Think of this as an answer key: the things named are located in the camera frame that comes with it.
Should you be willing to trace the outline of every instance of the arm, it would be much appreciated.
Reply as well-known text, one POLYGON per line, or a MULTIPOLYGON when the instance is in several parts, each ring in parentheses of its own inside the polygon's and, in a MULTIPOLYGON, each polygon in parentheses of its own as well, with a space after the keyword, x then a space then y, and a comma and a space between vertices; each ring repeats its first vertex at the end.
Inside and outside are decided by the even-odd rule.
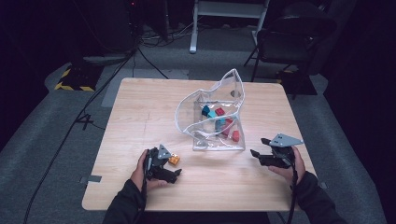
MULTIPOLYGON (((122 190, 114 197, 108 207, 103 220, 104 224, 132 224, 138 219, 139 210, 145 208, 146 195, 142 194, 142 188, 145 178, 143 163, 147 152, 147 150, 143 151, 131 178, 125 182, 122 190)), ((166 184, 164 180, 147 180, 147 191, 166 184)))
MULTIPOLYGON (((296 197, 297 203, 308 215, 312 224, 346 223, 335 211, 335 205, 327 193, 318 186, 318 179, 305 170, 304 161, 297 147, 292 147, 295 157, 295 167, 298 174, 296 197)), ((293 171, 269 166, 268 169, 285 177, 291 185, 293 171)))

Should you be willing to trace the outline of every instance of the person's left hand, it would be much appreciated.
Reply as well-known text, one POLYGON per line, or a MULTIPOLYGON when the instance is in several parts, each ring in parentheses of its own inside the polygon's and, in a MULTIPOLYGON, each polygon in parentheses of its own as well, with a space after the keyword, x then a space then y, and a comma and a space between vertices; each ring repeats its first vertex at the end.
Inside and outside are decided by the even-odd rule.
MULTIPOLYGON (((144 178, 143 163, 145 161, 147 153, 148 153, 147 149, 143 151, 142 155, 139 158, 139 161, 137 162, 136 169, 132 172, 131 175, 131 180, 139 188, 140 192, 142 192, 143 178, 144 178)), ((163 187, 166 184, 167 182, 165 180, 158 180, 158 179, 147 180, 147 190, 149 191, 151 189, 163 187)))

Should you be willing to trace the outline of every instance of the black chair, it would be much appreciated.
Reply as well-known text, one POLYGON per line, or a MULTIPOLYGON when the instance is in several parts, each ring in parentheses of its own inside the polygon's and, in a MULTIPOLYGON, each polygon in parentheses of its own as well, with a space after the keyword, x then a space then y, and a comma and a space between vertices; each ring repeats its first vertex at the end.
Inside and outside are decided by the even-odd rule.
POLYGON ((250 59, 256 59, 250 81, 254 81, 259 61, 288 64, 283 70, 296 65, 298 72, 294 75, 298 78, 294 99, 304 80, 309 78, 307 71, 320 43, 335 29, 336 22, 309 2, 297 2, 285 7, 281 17, 257 33, 257 46, 244 64, 246 66, 250 59))

